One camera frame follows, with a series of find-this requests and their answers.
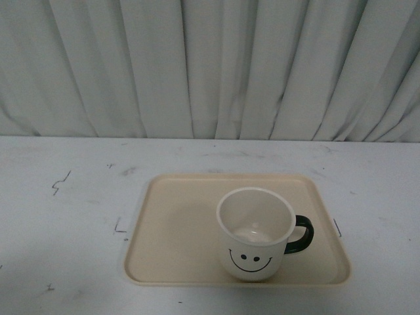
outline black mark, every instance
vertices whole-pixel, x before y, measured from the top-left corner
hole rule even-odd
[[[50,292],[53,292],[55,290],[55,287],[53,287],[53,284],[50,283],[49,285],[47,285],[47,288],[42,291],[40,294],[38,294],[36,297],[42,297],[44,294],[48,294]]]
[[[126,169],[124,172],[121,173],[121,175],[123,176],[128,176],[131,174],[134,174],[134,172],[136,171],[137,167],[130,167],[129,169]]]
[[[54,184],[53,184],[53,186],[52,186],[52,189],[55,189],[55,193],[53,194],[53,196],[55,196],[55,194],[58,192],[58,190],[59,190],[59,187],[56,187],[55,185],[57,185],[59,182],[65,182],[66,181],[66,179],[69,177],[69,175],[70,175],[70,173],[72,172],[72,170],[70,170],[69,172],[68,172],[68,174],[67,174],[67,176],[63,179],[63,180],[58,180],[58,181],[56,181]]]
[[[327,153],[331,153],[331,149],[330,148],[328,148],[327,146],[324,146],[324,145],[321,145],[322,147],[324,147],[327,151]]]
[[[337,230],[339,231],[339,237],[341,237],[341,232],[340,232],[339,226],[337,225],[337,222],[335,221],[335,219],[333,219],[333,220],[334,220],[335,226],[337,227]]]
[[[121,217],[118,217],[117,223],[115,224],[115,228],[114,228],[114,234],[115,234],[115,233],[127,233],[127,231],[120,231],[120,230],[117,230],[118,223],[119,223],[119,221],[120,221],[120,220],[121,220]]]

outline mug handle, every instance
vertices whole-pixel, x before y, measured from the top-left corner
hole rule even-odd
[[[303,215],[297,215],[296,226],[304,226],[306,231],[299,240],[287,243],[286,249],[284,251],[285,254],[292,254],[297,253],[298,251],[302,251],[309,246],[310,242],[312,242],[312,239],[314,238],[314,227],[308,218],[304,217]]]

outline smiley face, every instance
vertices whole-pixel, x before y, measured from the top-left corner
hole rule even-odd
[[[265,267],[267,267],[267,266],[268,266],[268,264],[270,264],[270,262],[271,262],[271,260],[272,260],[272,258],[273,258],[273,257],[270,257],[270,258],[268,259],[268,262],[267,262],[267,263],[266,263],[263,267],[260,267],[260,266],[261,266],[261,263],[259,263],[259,262],[260,262],[260,260],[261,260],[261,258],[260,258],[260,257],[255,256],[255,257],[251,258],[251,257],[248,257],[246,254],[242,254],[242,255],[241,255],[241,259],[242,259],[243,261],[246,261],[246,260],[248,260],[248,259],[253,259],[253,260],[254,260],[254,262],[256,263],[256,268],[257,268],[257,269],[247,270],[247,269],[244,269],[244,268],[242,268],[242,267],[240,267],[240,266],[239,266],[240,262],[235,262],[235,260],[234,260],[234,258],[233,258],[233,256],[232,256],[232,250],[231,250],[231,249],[229,249],[229,254],[230,254],[230,259],[232,259],[232,262],[235,264],[235,266],[237,266],[240,270],[245,271],[245,272],[258,272],[258,271],[261,271],[262,269],[264,269]]]

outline tray rim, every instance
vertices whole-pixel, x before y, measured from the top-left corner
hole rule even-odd
[[[252,179],[259,178],[259,177],[267,177],[267,178],[276,178],[276,177],[290,177],[291,179],[299,179],[302,181],[305,181],[307,184],[311,186],[311,189],[313,189],[316,193],[316,198],[318,199],[318,202],[325,210],[325,215],[329,219],[331,225],[333,225],[333,220],[331,218],[331,215],[329,214],[327,208],[325,207],[324,200],[320,194],[320,191],[318,187],[316,186],[315,182],[308,176],[302,175],[299,173],[161,173],[156,175],[155,177],[151,178],[146,183],[146,193],[144,194],[144,197],[141,202],[140,209],[138,210],[138,215],[136,216],[135,221],[135,228],[131,232],[131,241],[127,246],[127,250],[125,252],[124,260],[123,260],[123,270],[125,277],[133,284],[140,286],[140,287],[222,287],[222,288],[322,288],[322,289],[328,289],[328,288],[337,288],[341,287],[344,284],[346,284],[349,279],[352,277],[353,273],[353,267],[352,263],[348,257],[347,251],[344,247],[343,241],[340,239],[340,237],[335,233],[336,235],[336,242],[339,243],[341,250],[342,250],[342,256],[345,259],[345,262],[347,264],[346,266],[346,276],[345,278],[337,283],[266,283],[266,282],[228,282],[228,283],[220,283],[220,282],[142,282],[135,280],[132,278],[129,274],[129,256],[132,251],[132,241],[133,236],[137,234],[137,230],[140,228],[141,224],[138,224],[139,220],[141,219],[142,214],[145,212],[143,211],[144,205],[146,204],[147,199],[150,196],[151,189],[150,187],[161,180],[164,179],[176,179],[179,177],[183,177],[183,179],[187,179],[186,177],[190,177],[191,179],[194,179],[195,177],[201,177],[206,176],[207,178],[210,177],[210,179],[218,179],[219,177],[244,177],[246,179]]]

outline smiley face print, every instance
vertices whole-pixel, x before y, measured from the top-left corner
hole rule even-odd
[[[266,268],[270,264],[273,257],[268,258],[267,260],[261,259],[261,257],[249,257],[245,253],[241,255],[234,255],[232,250],[229,249],[230,259],[240,270],[245,272],[258,272]]]

